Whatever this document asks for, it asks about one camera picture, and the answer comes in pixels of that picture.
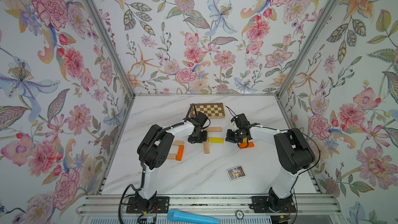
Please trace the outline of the orange block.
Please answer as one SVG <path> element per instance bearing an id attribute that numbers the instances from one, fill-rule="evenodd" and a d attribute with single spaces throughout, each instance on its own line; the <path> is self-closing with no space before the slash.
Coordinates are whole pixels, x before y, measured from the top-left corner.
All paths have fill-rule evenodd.
<path id="1" fill-rule="evenodd" d="M 242 143 L 238 145 L 240 149 L 246 149 L 246 148 L 253 148 L 255 145 L 253 142 L 249 143 Z"/>
<path id="2" fill-rule="evenodd" d="M 182 160 L 183 153 L 184 153 L 184 146 L 179 146 L 178 152 L 177 152 L 177 155 L 176 155 L 176 160 L 177 161 L 181 161 Z"/>

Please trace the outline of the yellow-green block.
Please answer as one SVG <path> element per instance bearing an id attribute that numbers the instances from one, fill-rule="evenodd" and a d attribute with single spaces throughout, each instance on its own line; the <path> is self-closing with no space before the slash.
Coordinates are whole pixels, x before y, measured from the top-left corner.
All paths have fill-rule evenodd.
<path id="1" fill-rule="evenodd" d="M 224 143 L 224 139 L 223 138 L 209 138 L 208 140 L 210 143 L 215 143 L 215 144 L 223 144 Z"/>

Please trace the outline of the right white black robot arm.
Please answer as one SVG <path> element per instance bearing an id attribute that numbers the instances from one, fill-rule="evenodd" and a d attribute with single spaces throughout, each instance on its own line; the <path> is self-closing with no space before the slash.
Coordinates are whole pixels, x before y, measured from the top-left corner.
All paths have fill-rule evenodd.
<path id="1" fill-rule="evenodd" d="M 292 202 L 293 188 L 298 177 L 310 168 L 316 156 L 304 134 L 297 128 L 279 130 L 250 123 L 245 114 L 231 119 L 226 141 L 248 148 L 251 140 L 260 140 L 275 146 L 280 172 L 268 191 L 266 206 L 272 212 L 279 212 Z"/>

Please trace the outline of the orange block front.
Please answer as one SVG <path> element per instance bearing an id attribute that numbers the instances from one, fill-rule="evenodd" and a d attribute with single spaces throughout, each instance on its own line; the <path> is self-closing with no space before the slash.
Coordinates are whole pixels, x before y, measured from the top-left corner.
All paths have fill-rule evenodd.
<path id="1" fill-rule="evenodd" d="M 179 146 L 178 152 L 177 152 L 177 155 L 176 155 L 176 160 L 177 161 L 181 161 L 182 160 L 183 153 L 184 153 L 184 146 Z"/>

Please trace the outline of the aluminium front rail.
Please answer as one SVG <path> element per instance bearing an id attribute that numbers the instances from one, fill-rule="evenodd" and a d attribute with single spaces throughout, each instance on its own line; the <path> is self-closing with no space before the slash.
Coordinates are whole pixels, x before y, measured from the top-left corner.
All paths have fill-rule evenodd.
<path id="1" fill-rule="evenodd" d="M 245 215 L 257 215 L 251 200 L 252 195 L 169 195 L 169 209 L 200 215 L 234 215 L 237 210 Z M 79 216 L 117 216 L 120 195 L 87 196 L 82 206 L 77 209 Z M 297 194 L 290 207 L 280 214 L 293 216 L 332 215 L 341 216 L 341 208 L 331 195 Z"/>

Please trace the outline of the blue microphone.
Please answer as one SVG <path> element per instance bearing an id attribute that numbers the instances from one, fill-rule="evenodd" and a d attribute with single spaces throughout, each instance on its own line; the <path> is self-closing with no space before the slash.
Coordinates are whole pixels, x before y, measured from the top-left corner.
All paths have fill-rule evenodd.
<path id="1" fill-rule="evenodd" d="M 192 224 L 219 224 L 218 219 L 202 216 L 197 214 L 190 214 L 181 212 L 176 209 L 169 210 L 167 214 L 167 219 L 170 222 L 187 222 Z"/>

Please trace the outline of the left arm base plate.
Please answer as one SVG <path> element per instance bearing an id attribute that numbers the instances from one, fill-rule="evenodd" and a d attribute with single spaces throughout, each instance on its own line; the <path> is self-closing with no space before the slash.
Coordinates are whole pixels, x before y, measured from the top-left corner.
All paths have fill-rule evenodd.
<path id="1" fill-rule="evenodd" d="M 126 207 L 127 214 L 167 214 L 170 207 L 170 197 L 152 197 L 149 200 L 140 195 L 129 197 Z"/>

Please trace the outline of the natural block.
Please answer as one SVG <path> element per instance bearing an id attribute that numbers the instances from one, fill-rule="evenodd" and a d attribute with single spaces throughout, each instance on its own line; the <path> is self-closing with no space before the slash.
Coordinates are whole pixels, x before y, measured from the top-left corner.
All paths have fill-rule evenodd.
<path id="1" fill-rule="evenodd" d="M 209 141 L 204 142 L 204 153 L 210 154 L 210 144 Z"/>
<path id="2" fill-rule="evenodd" d="M 208 127 L 206 128 L 208 132 L 222 132 L 222 127 Z"/>
<path id="3" fill-rule="evenodd" d="M 167 159 L 168 160 L 176 160 L 177 159 L 177 155 L 173 154 L 173 153 L 170 153 L 170 154 L 168 154 Z"/>
<path id="4" fill-rule="evenodd" d="M 174 141 L 173 146 L 184 146 L 184 141 Z"/>

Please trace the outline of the playing card box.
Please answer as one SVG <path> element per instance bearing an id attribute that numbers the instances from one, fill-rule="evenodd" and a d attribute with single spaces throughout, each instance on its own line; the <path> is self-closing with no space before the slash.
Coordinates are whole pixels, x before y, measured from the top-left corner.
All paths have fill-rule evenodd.
<path id="1" fill-rule="evenodd" d="M 246 173 L 242 166 L 237 166 L 237 167 L 227 169 L 227 174 L 228 174 L 230 181 L 236 181 L 238 179 L 242 179 L 242 178 L 246 177 Z"/>

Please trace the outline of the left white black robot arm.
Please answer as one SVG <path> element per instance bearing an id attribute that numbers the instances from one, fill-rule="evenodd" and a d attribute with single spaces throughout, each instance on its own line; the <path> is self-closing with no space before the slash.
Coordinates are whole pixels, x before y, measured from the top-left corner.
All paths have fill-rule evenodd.
<path id="1" fill-rule="evenodd" d="M 129 185 L 134 190 L 134 199 L 139 204 L 149 207 L 154 203 L 157 194 L 154 185 L 157 169 L 166 161 L 173 142 L 184 137 L 187 137 L 191 144 L 206 142 L 205 124 L 208 122 L 208 117 L 198 112 L 194 118 L 187 115 L 183 122 L 168 127 L 163 128 L 157 124 L 151 126 L 137 149 L 142 167 L 140 187 Z"/>

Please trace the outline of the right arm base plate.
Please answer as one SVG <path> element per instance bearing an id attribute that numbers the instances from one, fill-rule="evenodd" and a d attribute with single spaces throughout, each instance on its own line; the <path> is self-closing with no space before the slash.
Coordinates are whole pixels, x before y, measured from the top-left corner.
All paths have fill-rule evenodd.
<path id="1" fill-rule="evenodd" d="M 296 213 L 296 205 L 291 197 L 286 199 L 278 199 L 268 196 L 253 196 L 251 197 L 250 209 L 255 213 Z"/>

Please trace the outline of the wooden chessboard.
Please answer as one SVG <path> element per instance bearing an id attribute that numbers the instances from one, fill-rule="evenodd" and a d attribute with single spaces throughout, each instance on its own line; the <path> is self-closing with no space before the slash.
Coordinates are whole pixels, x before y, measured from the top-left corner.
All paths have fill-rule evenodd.
<path id="1" fill-rule="evenodd" d="M 191 118 L 199 112 L 205 114 L 209 119 L 224 119 L 226 117 L 223 103 L 198 103 L 194 106 L 195 108 L 190 110 Z"/>

